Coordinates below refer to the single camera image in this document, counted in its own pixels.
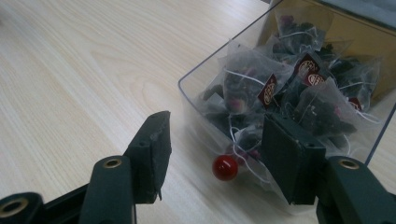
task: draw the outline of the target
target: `transparent box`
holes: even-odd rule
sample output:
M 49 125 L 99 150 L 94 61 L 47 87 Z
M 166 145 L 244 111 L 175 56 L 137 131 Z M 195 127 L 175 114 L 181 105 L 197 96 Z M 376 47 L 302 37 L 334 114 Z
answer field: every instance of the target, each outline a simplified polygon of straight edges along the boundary
M 353 40 L 342 55 L 371 55 L 380 56 L 382 59 L 379 80 L 371 95 L 368 111 L 373 118 L 380 120 L 380 124 L 369 131 L 352 134 L 351 138 L 354 138 L 355 144 L 349 146 L 353 153 L 348 156 L 368 164 L 396 109 L 396 29 L 394 27 L 363 18 L 326 1 L 277 0 L 271 3 L 267 12 L 233 40 L 251 49 L 261 46 L 277 32 L 276 10 L 309 6 L 324 7 L 332 12 L 332 23 L 326 33 L 326 39 L 342 37 L 345 40 Z M 210 122 L 200 109 L 202 103 L 200 99 L 204 92 L 223 82 L 223 77 L 219 76 L 219 73 L 221 59 L 228 53 L 227 47 L 228 44 L 225 44 L 215 51 L 178 82 L 183 98 L 185 118 L 188 122 L 186 127 L 197 140 L 205 144 L 206 150 L 213 154 L 213 158 L 223 154 L 236 154 L 237 159 L 243 160 L 242 172 L 238 175 L 251 175 L 252 181 L 258 181 L 264 189 L 273 190 L 281 196 L 279 188 L 260 157 L 240 153 L 235 148 L 230 149 L 230 146 L 234 146 L 233 139 Z

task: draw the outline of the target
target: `wooden table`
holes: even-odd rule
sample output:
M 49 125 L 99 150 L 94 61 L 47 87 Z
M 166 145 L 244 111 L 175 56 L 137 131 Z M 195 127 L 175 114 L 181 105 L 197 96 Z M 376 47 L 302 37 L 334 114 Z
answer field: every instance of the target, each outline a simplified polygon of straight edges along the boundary
M 185 134 L 177 81 L 258 18 L 259 0 L 2 1 L 0 198 L 55 199 L 86 184 L 100 159 L 121 154 L 152 113 L 169 110 L 173 154 L 163 201 L 139 223 L 317 223 L 271 196 L 213 177 Z M 370 168 L 396 192 L 396 120 Z

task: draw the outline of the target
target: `small red sphere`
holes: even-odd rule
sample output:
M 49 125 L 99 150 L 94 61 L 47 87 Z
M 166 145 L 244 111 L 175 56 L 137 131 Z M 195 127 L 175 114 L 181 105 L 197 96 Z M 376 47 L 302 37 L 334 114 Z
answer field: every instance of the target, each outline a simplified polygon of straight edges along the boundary
M 219 180 L 232 180 L 238 174 L 238 163 L 231 156 L 219 156 L 213 161 L 212 172 Z

